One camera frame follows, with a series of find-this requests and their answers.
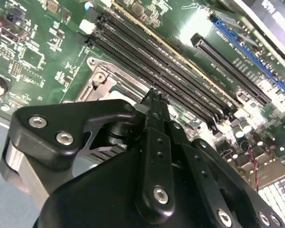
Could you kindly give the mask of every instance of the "surface-mount component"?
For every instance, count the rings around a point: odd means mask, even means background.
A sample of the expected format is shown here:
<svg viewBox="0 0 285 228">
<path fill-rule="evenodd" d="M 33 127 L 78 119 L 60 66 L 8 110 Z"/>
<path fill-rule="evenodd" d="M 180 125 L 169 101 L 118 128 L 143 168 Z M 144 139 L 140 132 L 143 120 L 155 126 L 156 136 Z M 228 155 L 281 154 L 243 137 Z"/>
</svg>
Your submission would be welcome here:
<svg viewBox="0 0 285 228">
<path fill-rule="evenodd" d="M 136 16 L 140 17 L 144 12 L 144 6 L 142 4 L 140 4 L 139 2 L 135 2 L 132 5 L 131 10 Z"/>
<path fill-rule="evenodd" d="M 59 11 L 59 4 L 54 2 L 53 0 L 49 0 L 47 4 L 47 9 L 52 13 L 58 13 Z"/>
</svg>

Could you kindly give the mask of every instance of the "mounting hole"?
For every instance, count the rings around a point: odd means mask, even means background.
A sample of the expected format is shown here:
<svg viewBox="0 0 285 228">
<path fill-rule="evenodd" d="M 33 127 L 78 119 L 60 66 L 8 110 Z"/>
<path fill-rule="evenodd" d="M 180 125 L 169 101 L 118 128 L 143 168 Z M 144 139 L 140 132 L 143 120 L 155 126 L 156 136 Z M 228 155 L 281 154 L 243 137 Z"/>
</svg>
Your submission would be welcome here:
<svg viewBox="0 0 285 228">
<path fill-rule="evenodd" d="M 162 152 L 157 152 L 157 156 L 158 156 L 159 158 L 163 159 L 163 154 L 162 154 Z"/>
<path fill-rule="evenodd" d="M 156 119 L 158 119 L 158 120 L 161 118 L 158 113 L 153 113 L 153 116 L 154 116 Z"/>
<path fill-rule="evenodd" d="M 207 148 L 207 145 L 204 141 L 200 141 L 200 145 L 203 147 L 203 148 Z"/>
<path fill-rule="evenodd" d="M 196 160 L 198 160 L 199 162 L 201 161 L 200 157 L 197 156 L 197 155 L 195 155 L 194 158 L 195 158 Z"/>
<path fill-rule="evenodd" d="M 126 110 L 130 111 L 130 112 L 133 111 L 133 106 L 130 105 L 130 104 L 125 104 L 123 107 L 124 107 Z"/>
<path fill-rule="evenodd" d="M 205 178 L 208 177 L 208 174 L 207 174 L 205 171 L 202 171 L 201 174 L 202 174 Z"/>
<path fill-rule="evenodd" d="M 88 63 L 89 63 L 91 66 L 95 66 L 95 64 L 96 64 L 95 60 L 93 60 L 92 58 L 89 59 Z"/>
</svg>

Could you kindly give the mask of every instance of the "metal bracket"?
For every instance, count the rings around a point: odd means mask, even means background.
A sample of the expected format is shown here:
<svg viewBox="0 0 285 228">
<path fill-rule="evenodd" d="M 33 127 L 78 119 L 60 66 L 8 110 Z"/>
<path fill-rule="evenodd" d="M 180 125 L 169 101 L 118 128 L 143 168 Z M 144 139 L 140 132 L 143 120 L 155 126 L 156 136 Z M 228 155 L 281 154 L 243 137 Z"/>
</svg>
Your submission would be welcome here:
<svg viewBox="0 0 285 228">
<path fill-rule="evenodd" d="M 136 207 L 150 223 L 165 222 L 175 210 L 172 161 L 169 137 L 164 132 L 167 105 L 161 105 L 161 95 L 150 90 L 142 101 L 149 103 L 142 134 L 142 159 Z"/>
</svg>

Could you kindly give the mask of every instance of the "microchip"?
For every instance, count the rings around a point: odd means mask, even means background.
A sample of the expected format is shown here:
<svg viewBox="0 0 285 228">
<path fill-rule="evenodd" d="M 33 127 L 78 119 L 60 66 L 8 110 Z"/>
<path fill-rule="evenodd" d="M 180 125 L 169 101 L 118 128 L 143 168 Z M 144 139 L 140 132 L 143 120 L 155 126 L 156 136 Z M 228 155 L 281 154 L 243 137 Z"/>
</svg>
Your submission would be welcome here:
<svg viewBox="0 0 285 228">
<path fill-rule="evenodd" d="M 64 36 L 64 32 L 61 31 L 61 30 L 58 30 L 58 31 L 57 31 L 57 37 L 63 38 L 63 36 Z"/>
<path fill-rule="evenodd" d="M 131 10 L 136 16 L 140 17 L 143 14 L 144 6 L 141 5 L 140 3 L 136 2 L 132 5 Z"/>
<path fill-rule="evenodd" d="M 62 9 L 61 16 L 63 20 L 67 20 L 68 17 L 70 16 L 70 11 L 68 11 L 67 9 Z"/>
<path fill-rule="evenodd" d="M 58 3 L 50 0 L 48 1 L 47 9 L 51 11 L 52 13 L 57 13 L 59 11 L 59 5 Z"/>
<path fill-rule="evenodd" d="M 169 42 L 172 46 L 174 47 L 178 47 L 181 43 L 180 41 L 175 37 L 175 36 L 172 36 L 170 39 L 169 39 Z"/>
<path fill-rule="evenodd" d="M 246 95 L 243 94 L 243 93 L 240 93 L 240 94 L 238 95 L 238 97 L 241 98 L 243 101 L 245 101 L 245 100 L 248 99 L 248 98 L 246 97 Z"/>
<path fill-rule="evenodd" d="M 153 14 L 153 11 L 150 9 L 146 9 L 144 13 L 147 17 L 150 17 Z"/>
</svg>

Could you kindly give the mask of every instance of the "capacitor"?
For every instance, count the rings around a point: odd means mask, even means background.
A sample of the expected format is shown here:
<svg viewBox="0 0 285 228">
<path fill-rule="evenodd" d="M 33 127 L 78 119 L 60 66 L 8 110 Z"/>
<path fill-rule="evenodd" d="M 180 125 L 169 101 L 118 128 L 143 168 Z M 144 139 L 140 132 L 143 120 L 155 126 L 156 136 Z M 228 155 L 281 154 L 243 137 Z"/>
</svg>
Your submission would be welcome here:
<svg viewBox="0 0 285 228">
<path fill-rule="evenodd" d="M 247 134 L 247 133 L 251 132 L 251 130 L 252 130 L 252 126 L 250 126 L 247 121 L 241 122 L 240 126 L 241 126 L 244 134 Z"/>
<path fill-rule="evenodd" d="M 257 143 L 258 146 L 262 146 L 262 145 L 264 144 L 264 143 L 263 143 L 263 140 L 261 139 L 261 137 L 260 137 L 259 134 L 254 133 L 254 134 L 252 135 L 252 138 L 253 138 L 254 141 L 256 141 L 256 143 Z"/>
<path fill-rule="evenodd" d="M 237 139 L 238 146 L 244 151 L 247 152 L 250 146 L 249 140 L 246 137 Z"/>
<path fill-rule="evenodd" d="M 272 138 L 270 137 L 265 138 L 265 143 L 270 149 L 272 150 L 276 149 L 276 143 Z"/>
<path fill-rule="evenodd" d="M 244 136 L 244 132 L 239 126 L 233 128 L 233 134 L 236 138 L 241 138 Z"/>
</svg>

